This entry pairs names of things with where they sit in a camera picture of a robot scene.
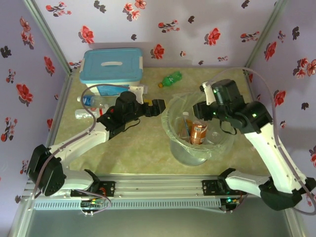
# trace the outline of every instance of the clear plastic bin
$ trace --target clear plastic bin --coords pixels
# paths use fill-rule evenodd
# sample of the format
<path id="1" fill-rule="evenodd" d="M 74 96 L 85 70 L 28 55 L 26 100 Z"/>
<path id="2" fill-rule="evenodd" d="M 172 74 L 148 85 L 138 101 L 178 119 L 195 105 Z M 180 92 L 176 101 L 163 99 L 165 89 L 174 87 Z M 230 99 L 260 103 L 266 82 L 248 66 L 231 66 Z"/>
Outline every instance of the clear plastic bin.
<path id="1" fill-rule="evenodd" d="M 223 132 L 217 119 L 207 122 L 207 134 L 203 144 L 193 145 L 179 138 L 182 113 L 186 111 L 194 117 L 193 105 L 205 100 L 205 94 L 200 92 L 174 95 L 161 115 L 162 127 L 170 138 L 171 153 L 182 164 L 194 166 L 208 159 L 220 160 L 232 148 L 234 136 Z M 234 133 L 228 122 L 223 122 L 222 128 Z"/>

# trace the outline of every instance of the blue storage box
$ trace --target blue storage box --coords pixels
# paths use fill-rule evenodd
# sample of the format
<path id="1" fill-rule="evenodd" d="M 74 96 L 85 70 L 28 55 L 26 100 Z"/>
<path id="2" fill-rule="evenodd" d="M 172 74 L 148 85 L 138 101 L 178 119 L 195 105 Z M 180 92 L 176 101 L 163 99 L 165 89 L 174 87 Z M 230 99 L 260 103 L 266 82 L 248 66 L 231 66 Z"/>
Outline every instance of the blue storage box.
<path id="1" fill-rule="evenodd" d="M 84 54 L 80 81 L 88 87 L 95 84 L 139 85 L 143 75 L 143 56 L 139 48 L 89 50 Z M 101 96 L 119 95 L 127 89 L 97 86 L 90 91 Z"/>

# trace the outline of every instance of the tabletop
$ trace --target tabletop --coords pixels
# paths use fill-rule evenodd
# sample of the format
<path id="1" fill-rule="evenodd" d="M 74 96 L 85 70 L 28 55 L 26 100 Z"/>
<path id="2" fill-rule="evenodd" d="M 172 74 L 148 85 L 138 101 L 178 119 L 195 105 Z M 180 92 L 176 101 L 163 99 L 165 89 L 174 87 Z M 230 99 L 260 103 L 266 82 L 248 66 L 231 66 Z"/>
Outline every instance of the tabletop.
<path id="1" fill-rule="evenodd" d="M 199 91 L 199 86 L 221 72 L 223 68 L 144 68 L 142 84 L 148 86 L 145 99 L 164 99 L 166 103 L 174 94 Z M 183 79 L 170 87 L 159 88 L 158 83 L 180 71 Z M 225 73 L 220 79 L 236 81 L 245 101 L 250 101 L 248 87 L 242 70 Z M 79 80 L 79 70 L 74 75 L 65 110 L 57 132 L 55 144 L 63 142 L 92 124 L 92 119 L 76 119 L 75 110 L 82 109 L 77 97 L 86 89 Z M 119 134 L 106 143 L 97 145 L 74 160 L 70 168 L 90 169 L 102 174 L 209 174 L 218 175 L 227 168 L 257 175 L 269 174 L 262 159 L 245 136 L 236 135 L 230 152 L 221 159 L 207 160 L 198 166 L 179 163 L 169 149 L 169 138 L 161 125 L 161 118 L 141 117 L 138 126 Z"/>

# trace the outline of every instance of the floral wallpaper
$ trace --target floral wallpaper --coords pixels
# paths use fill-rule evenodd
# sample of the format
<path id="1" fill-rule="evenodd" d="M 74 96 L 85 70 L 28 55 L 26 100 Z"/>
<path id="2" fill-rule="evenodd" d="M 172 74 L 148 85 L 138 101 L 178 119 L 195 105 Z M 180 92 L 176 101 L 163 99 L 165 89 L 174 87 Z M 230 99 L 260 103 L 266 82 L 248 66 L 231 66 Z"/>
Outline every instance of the floral wallpaper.
<path id="1" fill-rule="evenodd" d="M 289 1 L 250 66 L 268 80 L 274 94 L 273 105 L 261 81 L 253 74 L 249 76 L 253 97 L 270 109 L 276 107 L 279 135 L 292 159 L 306 176 L 314 178 L 316 50 L 312 45 L 316 39 L 315 7 L 314 0 Z M 314 210 L 306 195 L 299 208 Z M 309 236 L 315 236 L 316 216 L 303 215 L 303 219 Z"/>
<path id="2" fill-rule="evenodd" d="M 71 68 L 114 47 L 141 48 L 145 67 L 244 66 L 276 2 L 34 1 Z"/>
<path id="3" fill-rule="evenodd" d="M 7 236 L 28 180 L 33 149 L 46 142 L 65 81 L 57 58 L 20 0 L 0 9 L 0 236 Z"/>

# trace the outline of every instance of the box handle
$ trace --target box handle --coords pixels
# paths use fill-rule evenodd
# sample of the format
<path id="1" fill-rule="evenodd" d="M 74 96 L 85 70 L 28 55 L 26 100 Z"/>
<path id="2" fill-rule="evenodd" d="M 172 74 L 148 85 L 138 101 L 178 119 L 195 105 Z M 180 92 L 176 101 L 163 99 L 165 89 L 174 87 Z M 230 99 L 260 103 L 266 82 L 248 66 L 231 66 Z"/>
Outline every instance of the box handle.
<path id="1" fill-rule="evenodd" d="M 122 64 L 122 62 L 104 62 L 101 66 L 121 66 Z"/>

